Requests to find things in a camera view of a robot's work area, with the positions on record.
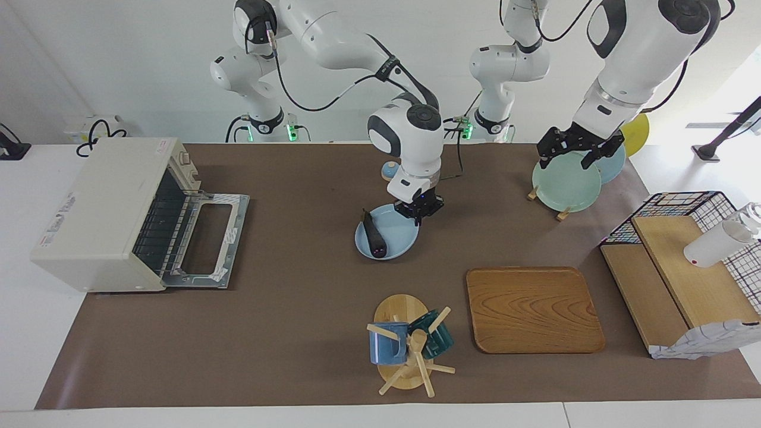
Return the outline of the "white wall socket box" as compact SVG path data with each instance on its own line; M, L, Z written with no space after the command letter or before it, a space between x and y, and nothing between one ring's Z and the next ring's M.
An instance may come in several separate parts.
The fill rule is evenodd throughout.
M70 144L85 144L90 139L90 130L93 128L93 124L98 120L103 120L105 124L98 124L95 130L92 131L93 139L101 137L108 137L111 134L122 133L119 130L124 130L128 135L128 130L125 122L122 121L122 117L119 115L94 115L89 117L74 117L66 122L64 128L64 135L67 137Z

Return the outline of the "oven glass door with handle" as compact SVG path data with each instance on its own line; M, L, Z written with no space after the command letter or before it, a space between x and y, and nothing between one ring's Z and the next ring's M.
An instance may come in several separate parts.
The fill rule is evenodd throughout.
M175 225L168 254L158 270L165 288L226 289L240 245L250 197L234 193L188 193ZM182 268L200 212L206 205L230 206L231 212L212 273L192 274Z

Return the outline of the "mint green plate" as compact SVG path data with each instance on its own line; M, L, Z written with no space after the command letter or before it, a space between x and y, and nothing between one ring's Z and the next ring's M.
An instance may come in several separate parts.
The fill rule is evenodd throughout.
M602 179L595 165L584 169L583 154L566 153L555 157L546 168L536 163L532 185L540 201L557 212L579 212L592 206L600 196Z

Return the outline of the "black angled stand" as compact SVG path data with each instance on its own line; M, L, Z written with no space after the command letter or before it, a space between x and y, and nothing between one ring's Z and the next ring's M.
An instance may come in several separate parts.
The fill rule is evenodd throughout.
M759 111L761 111L761 96L757 97L747 108L737 114L737 117L732 122L729 122L710 143L692 146L694 154L704 162L719 162L719 158L716 156L718 146L723 141L735 136L747 120Z

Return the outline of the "wooden mug tree stand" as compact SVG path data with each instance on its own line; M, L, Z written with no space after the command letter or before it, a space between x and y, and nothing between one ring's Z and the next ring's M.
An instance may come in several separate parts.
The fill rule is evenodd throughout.
M408 294L395 294L381 301L373 315L373 322L407 322L410 324L426 314L428 309L418 298ZM445 323L451 309L445 307L438 310L439 317L430 326L429 332L437 329L441 322ZM379 394L386 395L392 388L399 390L412 390L424 387L429 398L435 396L434 386L430 381L433 372L454 374L455 369L449 366L441 366L435 363L435 358L425 360L422 357L422 349L426 344L427 333L417 329L413 333L407 333L407 362L396 366L377 366L384 383L380 387Z

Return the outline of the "light blue plate holding eggplant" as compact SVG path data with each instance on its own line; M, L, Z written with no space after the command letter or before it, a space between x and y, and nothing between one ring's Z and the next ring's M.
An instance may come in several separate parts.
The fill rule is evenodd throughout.
M354 245L360 254L373 260L392 260L405 254L405 252L407 252L408 249L411 249L411 246L415 244L419 233L419 227L414 225L412 219L405 218L396 212L394 205L388 204L378 206L369 212L373 216L373 222L386 241L388 254L381 259L376 259L370 254L369 244L367 243L364 226L362 224L363 215L361 216L356 231L354 231Z

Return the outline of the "brown table mat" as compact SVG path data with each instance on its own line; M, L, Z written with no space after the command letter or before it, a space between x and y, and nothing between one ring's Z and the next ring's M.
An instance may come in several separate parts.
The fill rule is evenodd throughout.
M592 208L557 222L526 195L532 144L467 144L445 207L396 260L362 257L363 209L388 203L369 144L191 144L202 187L252 200L228 289L88 294L38 409L425 402L378 393L365 326L386 297L451 308L438 403L761 398L739 351L653 360L598 243L647 198L627 167ZM466 274L479 266L573 266L606 345L590 354L489 355L473 344Z

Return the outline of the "white bottle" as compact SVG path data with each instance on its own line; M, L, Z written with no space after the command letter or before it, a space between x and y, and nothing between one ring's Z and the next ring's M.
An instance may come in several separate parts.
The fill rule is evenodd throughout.
M750 246L761 237L761 203L748 203L732 212L683 249L691 265L709 268Z

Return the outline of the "dark purple eggplant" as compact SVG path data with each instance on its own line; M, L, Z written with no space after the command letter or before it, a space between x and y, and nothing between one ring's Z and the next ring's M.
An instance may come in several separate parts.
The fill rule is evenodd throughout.
M372 214L366 209L363 209L362 224L364 226L367 243L369 244L370 254L376 259L386 257L386 254L388 254L386 241L373 222Z

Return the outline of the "wooden two-step shelf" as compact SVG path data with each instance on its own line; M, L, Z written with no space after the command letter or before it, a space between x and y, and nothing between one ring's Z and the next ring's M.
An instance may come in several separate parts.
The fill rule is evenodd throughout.
M635 217L630 226L630 241L612 235L600 250L650 357L695 360L761 342L761 308L730 270L685 259L702 233L692 217Z

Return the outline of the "beige toaster oven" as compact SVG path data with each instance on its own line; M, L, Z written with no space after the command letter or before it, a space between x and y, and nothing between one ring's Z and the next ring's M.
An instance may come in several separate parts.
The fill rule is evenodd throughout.
M81 292L154 292L166 288L131 249L164 171L188 193L191 165L178 139L105 138L95 144L59 209L33 247L30 260Z

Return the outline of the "wooden plate rack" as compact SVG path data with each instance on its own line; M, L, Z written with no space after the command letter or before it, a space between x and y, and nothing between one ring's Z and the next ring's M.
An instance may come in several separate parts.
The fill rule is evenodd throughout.
M534 186L526 195L530 202L541 202L544 206L555 211L555 219L558 222L566 220L571 214L581 211L578 205L571 204L562 197L558 199L552 193L544 191L541 186Z

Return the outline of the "light blue plate on rack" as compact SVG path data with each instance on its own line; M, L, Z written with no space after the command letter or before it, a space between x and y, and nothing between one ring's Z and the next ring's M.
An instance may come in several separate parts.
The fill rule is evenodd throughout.
M588 172L585 174L587 177L592 176L592 170L596 169L600 175L600 182L602 185L611 182L622 171L625 165L626 154L623 144L617 149L611 157L601 157L590 165Z

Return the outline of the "black stand base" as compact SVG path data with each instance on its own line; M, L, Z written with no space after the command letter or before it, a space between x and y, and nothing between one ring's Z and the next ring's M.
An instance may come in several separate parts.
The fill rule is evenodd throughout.
M0 122L0 160L22 160L30 149L30 143L23 143L13 130Z

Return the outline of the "dark green mug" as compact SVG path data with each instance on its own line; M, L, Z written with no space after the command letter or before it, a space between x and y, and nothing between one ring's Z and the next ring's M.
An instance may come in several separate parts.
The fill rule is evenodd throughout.
M430 310L421 317L418 317L418 319L413 320L408 326L408 334L413 333L417 329L422 329L427 333L426 344L422 349L422 357L425 360L440 357L440 355L451 349L454 344L453 336L449 333L444 322L441 322L436 330L429 332L430 326L433 325L439 315L438 309Z

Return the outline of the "wooden serving tray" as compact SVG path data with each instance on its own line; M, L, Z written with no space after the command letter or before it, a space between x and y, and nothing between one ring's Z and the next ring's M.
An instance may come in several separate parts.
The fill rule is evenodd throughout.
M473 342L482 353L597 353L606 345L576 268L482 266L465 279Z

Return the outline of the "yellow plate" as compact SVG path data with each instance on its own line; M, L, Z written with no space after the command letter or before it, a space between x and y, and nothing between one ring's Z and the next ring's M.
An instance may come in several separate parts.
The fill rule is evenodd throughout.
M624 124L620 131L624 137L623 146L626 157L630 158L644 147L649 138L649 117L647 114L640 113L628 124Z

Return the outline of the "blue mug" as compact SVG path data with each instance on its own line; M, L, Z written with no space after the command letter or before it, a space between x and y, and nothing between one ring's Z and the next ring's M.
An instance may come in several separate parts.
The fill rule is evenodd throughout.
M407 322L369 323L370 362L396 366L407 362Z

